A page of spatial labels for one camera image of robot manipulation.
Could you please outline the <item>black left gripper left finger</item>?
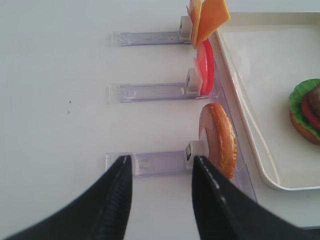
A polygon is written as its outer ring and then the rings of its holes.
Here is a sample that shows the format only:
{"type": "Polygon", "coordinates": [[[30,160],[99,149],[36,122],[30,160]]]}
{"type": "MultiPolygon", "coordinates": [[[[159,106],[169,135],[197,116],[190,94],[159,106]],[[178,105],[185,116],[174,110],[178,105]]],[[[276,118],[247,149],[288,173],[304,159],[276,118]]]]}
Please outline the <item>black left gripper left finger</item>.
{"type": "Polygon", "coordinates": [[[132,158],[120,156],[82,195],[10,240],[122,240],[132,204],[132,158]]]}

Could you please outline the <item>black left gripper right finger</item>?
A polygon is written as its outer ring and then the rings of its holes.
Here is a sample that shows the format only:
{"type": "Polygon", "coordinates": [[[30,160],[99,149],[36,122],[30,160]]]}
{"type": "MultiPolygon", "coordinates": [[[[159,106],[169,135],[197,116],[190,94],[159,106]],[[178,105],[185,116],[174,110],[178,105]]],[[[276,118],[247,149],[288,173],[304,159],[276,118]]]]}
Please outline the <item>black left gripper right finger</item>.
{"type": "Polygon", "coordinates": [[[202,240],[318,240],[269,212],[234,186],[204,156],[195,156],[192,207],[202,240]]]}

